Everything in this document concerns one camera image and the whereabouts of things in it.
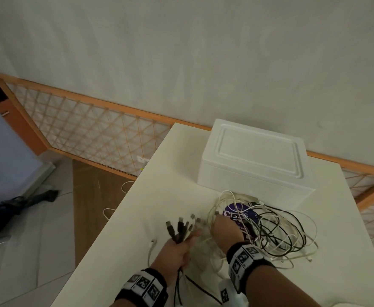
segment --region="black object on floor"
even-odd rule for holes
[[[11,218],[19,215],[22,209],[26,209],[41,201],[53,202],[58,197],[58,190],[49,190],[45,193],[24,198],[22,196],[15,197],[10,200],[1,201],[0,203],[0,232],[8,224]]]

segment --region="purple sticker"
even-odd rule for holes
[[[228,206],[225,207],[223,211],[223,215],[226,217],[229,217],[231,220],[233,220],[239,228],[241,228],[242,231],[245,231],[244,226],[241,223],[241,219],[238,214],[235,212],[238,211],[243,211],[242,213],[247,216],[248,219],[252,220],[254,223],[258,223],[259,217],[258,214],[256,214],[252,209],[248,209],[250,206],[247,206],[243,203],[237,203],[236,204],[237,209],[235,209],[235,205],[233,203],[229,204]],[[245,240],[249,240],[249,238],[245,235],[244,237]]]

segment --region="white table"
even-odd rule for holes
[[[152,258],[168,239],[166,221],[207,214],[219,192],[196,179],[209,135],[172,127],[52,307],[109,306],[127,279],[146,268],[151,239],[159,238]],[[322,306],[374,306],[374,248],[341,169],[310,161],[318,189],[299,210],[317,223],[319,251],[311,263],[299,259],[294,269],[282,272]]]

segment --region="wristband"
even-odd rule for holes
[[[163,307],[168,297],[164,277],[157,270],[146,268],[124,284],[115,301],[124,298],[138,307]]]
[[[260,254],[254,245],[248,242],[238,242],[227,252],[229,264],[228,275],[238,293],[246,294],[246,284],[249,275],[261,265],[275,266]]]

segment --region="orange cabinet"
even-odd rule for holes
[[[0,102],[0,114],[36,155],[40,155],[47,150],[45,144],[33,131],[10,99]]]

